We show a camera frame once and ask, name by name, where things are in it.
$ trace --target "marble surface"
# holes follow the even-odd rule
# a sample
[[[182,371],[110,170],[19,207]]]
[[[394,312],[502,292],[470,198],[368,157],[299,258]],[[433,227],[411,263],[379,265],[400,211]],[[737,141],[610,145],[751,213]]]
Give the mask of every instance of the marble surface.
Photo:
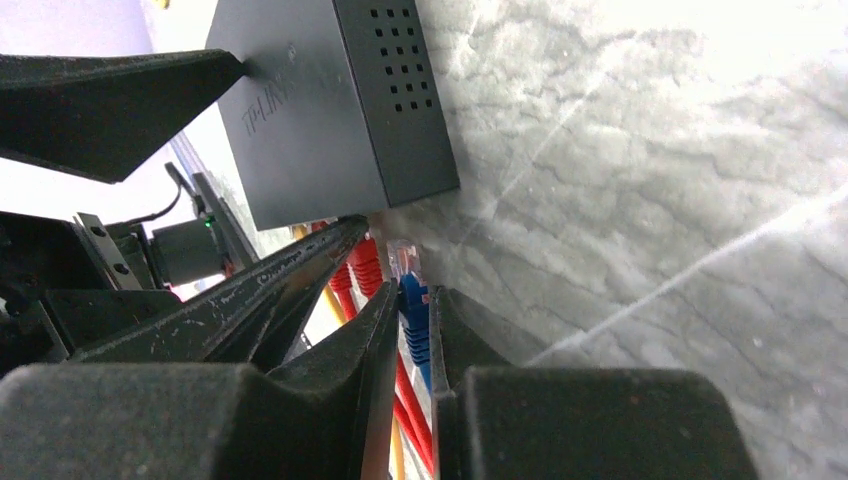
[[[146,9],[202,48],[215,2]],[[763,478],[848,478],[848,3],[418,0],[462,190],[372,218],[541,345],[699,371]],[[214,108],[187,129],[252,230]]]

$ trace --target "black metal casing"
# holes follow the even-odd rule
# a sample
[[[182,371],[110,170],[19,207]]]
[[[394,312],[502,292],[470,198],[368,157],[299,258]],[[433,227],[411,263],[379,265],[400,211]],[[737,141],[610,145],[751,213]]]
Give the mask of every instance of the black metal casing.
[[[0,155],[125,180],[244,73],[227,52],[0,55]]]
[[[222,0],[207,45],[248,69],[218,104],[258,229],[459,187],[414,1]]]

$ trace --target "gray marble wall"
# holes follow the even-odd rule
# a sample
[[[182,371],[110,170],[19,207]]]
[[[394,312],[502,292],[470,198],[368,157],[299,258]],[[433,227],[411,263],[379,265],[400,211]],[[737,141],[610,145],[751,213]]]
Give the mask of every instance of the gray marble wall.
[[[848,477],[848,6],[419,0],[462,190],[374,218],[551,347],[701,371]]]

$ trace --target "black cable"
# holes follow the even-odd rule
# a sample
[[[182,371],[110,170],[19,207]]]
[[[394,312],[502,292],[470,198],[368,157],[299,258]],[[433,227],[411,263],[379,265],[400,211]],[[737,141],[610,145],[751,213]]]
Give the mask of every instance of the black cable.
[[[173,180],[174,183],[177,185],[177,196],[174,198],[174,201],[172,201],[161,212],[151,213],[150,215],[145,215],[143,217],[134,218],[132,220],[127,220],[125,222],[120,222],[118,225],[132,226],[132,225],[137,225],[139,223],[149,222],[151,220],[156,220],[157,218],[164,217],[165,215],[168,214],[168,212],[170,212],[171,210],[174,209],[174,207],[177,206],[177,202],[180,201],[180,195],[182,195],[183,190],[185,190],[186,193],[189,194],[189,196],[194,195],[194,191],[192,190],[191,185],[189,185],[188,182],[186,182],[185,178],[183,178],[183,176],[180,175],[180,172],[176,169],[176,167],[174,167],[173,163],[171,163],[171,162],[166,163],[165,164],[165,171],[168,172],[168,176],[171,177],[171,180]]]
[[[164,210],[162,210],[161,212],[151,213],[150,215],[145,215],[143,217],[134,218],[132,220],[127,220],[125,222],[121,222],[120,224],[122,224],[122,225],[136,225],[138,223],[149,222],[151,220],[156,220],[157,218],[161,218],[161,217],[167,215],[168,212],[170,212],[171,210],[174,209],[174,207],[177,206],[177,202],[180,201],[180,196],[182,195],[182,193],[183,193],[182,187],[179,184],[177,184],[177,196],[174,197],[174,200],[167,207],[165,207]]]

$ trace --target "white wall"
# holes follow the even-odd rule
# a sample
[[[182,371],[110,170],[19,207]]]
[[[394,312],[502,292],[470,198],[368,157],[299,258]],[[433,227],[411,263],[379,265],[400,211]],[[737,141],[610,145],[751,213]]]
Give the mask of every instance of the white wall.
[[[0,0],[0,53],[121,56],[152,52],[139,0]],[[0,158],[0,210],[70,219],[78,212],[110,223],[164,208],[176,188],[164,163],[169,147],[118,185],[73,177]],[[184,195],[174,212],[148,227],[192,218]]]

